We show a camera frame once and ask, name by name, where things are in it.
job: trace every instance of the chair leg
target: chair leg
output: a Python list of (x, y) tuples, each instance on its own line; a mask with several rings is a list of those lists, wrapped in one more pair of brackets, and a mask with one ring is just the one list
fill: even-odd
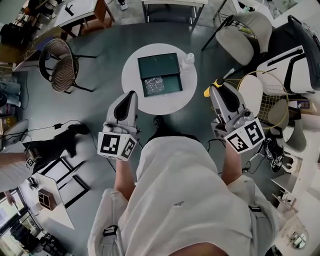
[(98, 57), (98, 56), (87, 56), (87, 55), (74, 55), (74, 56), (77, 58), (92, 58), (92, 59), (95, 59)]
[(205, 45), (202, 47), (201, 51), (203, 51), (207, 46), (208, 44), (211, 42), (212, 39), (214, 39), (214, 37), (216, 36), (216, 33), (222, 29), (222, 27), (227, 23), (229, 22), (230, 19), (232, 19), (233, 15), (230, 15), (229, 17), (227, 17), (222, 23), (221, 25), (216, 29), (216, 31), (214, 31), (213, 35), (209, 38), (209, 40), (205, 43)]
[(78, 89), (81, 89), (81, 90), (84, 90), (84, 91), (87, 91), (87, 92), (93, 93), (93, 90), (90, 90), (90, 89), (87, 89), (87, 88), (81, 87), (81, 86), (77, 85), (77, 84), (76, 84), (76, 82), (74, 82), (72, 86), (74, 86), (75, 88), (78, 88)]

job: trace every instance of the plastic bottle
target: plastic bottle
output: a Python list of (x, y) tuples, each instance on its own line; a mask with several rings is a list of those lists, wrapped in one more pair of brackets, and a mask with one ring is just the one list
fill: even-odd
[(181, 63), (181, 69), (187, 71), (190, 69), (191, 65), (195, 62), (195, 55), (193, 53), (189, 53), (185, 58), (183, 58)]

